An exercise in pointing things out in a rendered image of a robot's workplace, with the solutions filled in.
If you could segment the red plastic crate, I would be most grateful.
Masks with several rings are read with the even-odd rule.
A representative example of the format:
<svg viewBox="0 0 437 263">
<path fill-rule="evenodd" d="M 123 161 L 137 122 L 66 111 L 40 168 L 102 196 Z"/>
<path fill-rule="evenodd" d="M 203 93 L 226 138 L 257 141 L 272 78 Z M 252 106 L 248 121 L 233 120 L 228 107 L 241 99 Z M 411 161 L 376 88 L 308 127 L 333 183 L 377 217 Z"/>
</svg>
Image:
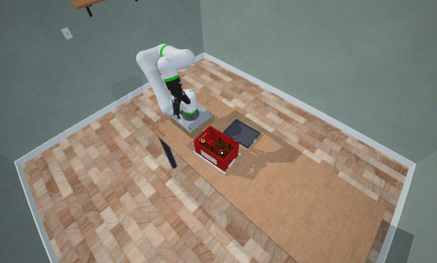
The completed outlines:
<svg viewBox="0 0 437 263">
<path fill-rule="evenodd" d="M 216 148 L 215 144 L 216 144 L 216 141 L 219 140 L 219 138 L 221 138 L 221 140 L 224 141 L 225 147 L 228 146 L 228 144 L 231 144 L 231 146 L 233 147 L 232 151 L 223 160 L 220 157 L 218 157 L 218 155 L 209 151 L 208 150 L 209 148 L 207 149 L 207 148 L 203 147 L 202 145 L 200 145 L 201 140 L 200 141 L 197 140 L 197 144 L 195 145 L 196 153 L 198 153 L 203 158 L 207 159 L 210 163 L 214 164 L 219 169 L 221 169 L 222 171 L 225 172 L 226 169 L 228 168 L 228 166 L 230 165 L 230 163 L 234 159 L 236 159 L 238 156 L 239 142 L 233 140 L 232 138 L 228 137 L 227 135 L 223 134 L 222 132 L 220 132 L 217 129 L 211 129 L 211 130 L 207 131 L 206 133 L 207 134 L 201 140 L 205 140 L 205 142 L 208 143 L 209 148 L 211 146 L 213 146 L 217 150 L 218 155 L 220 154 L 221 151 L 218 148 Z M 223 152 L 224 152 L 225 147 L 222 150 Z"/>
</svg>

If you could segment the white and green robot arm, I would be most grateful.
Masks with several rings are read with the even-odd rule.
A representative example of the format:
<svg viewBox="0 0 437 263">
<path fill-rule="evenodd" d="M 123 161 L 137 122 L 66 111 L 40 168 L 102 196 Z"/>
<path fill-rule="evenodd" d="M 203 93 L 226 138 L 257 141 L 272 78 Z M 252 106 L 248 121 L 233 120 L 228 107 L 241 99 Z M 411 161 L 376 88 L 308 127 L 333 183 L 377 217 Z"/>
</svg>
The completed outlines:
<svg viewBox="0 0 437 263">
<path fill-rule="evenodd" d="M 179 78 L 178 70 L 192 66 L 195 61 L 194 54 L 187 49 L 176 50 L 171 45 L 161 44 L 151 49 L 140 51 L 137 54 L 136 60 L 151 84 L 161 111 L 165 115 L 173 115 L 171 99 L 174 99 L 174 96 L 168 90 L 175 90 L 182 86 L 183 82 Z M 166 85 L 159 74 L 156 63 Z M 186 103 L 181 101 L 180 114 L 185 120 L 193 121 L 200 114 L 197 109 L 196 94 L 191 89 L 184 89 L 183 91 L 185 91 L 187 97 L 191 100 L 190 105 L 193 112 L 189 113 Z"/>
</svg>

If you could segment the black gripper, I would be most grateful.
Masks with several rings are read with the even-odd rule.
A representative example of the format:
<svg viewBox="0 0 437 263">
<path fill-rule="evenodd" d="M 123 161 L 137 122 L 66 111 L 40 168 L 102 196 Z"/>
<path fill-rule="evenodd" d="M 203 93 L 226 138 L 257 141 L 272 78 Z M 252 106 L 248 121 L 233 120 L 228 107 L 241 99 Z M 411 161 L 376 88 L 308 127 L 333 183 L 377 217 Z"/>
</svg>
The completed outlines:
<svg viewBox="0 0 437 263">
<path fill-rule="evenodd" d="M 174 99 L 172 99 L 172 106 L 173 106 L 173 113 L 174 115 L 177 115 L 179 123 L 183 123 L 183 119 L 180 114 L 180 103 L 181 101 L 186 103 L 186 106 L 189 110 L 189 113 L 192 113 L 193 110 L 191 108 L 191 100 L 187 97 L 185 91 L 180 87 L 175 90 L 170 91 L 172 96 L 174 96 Z"/>
</svg>

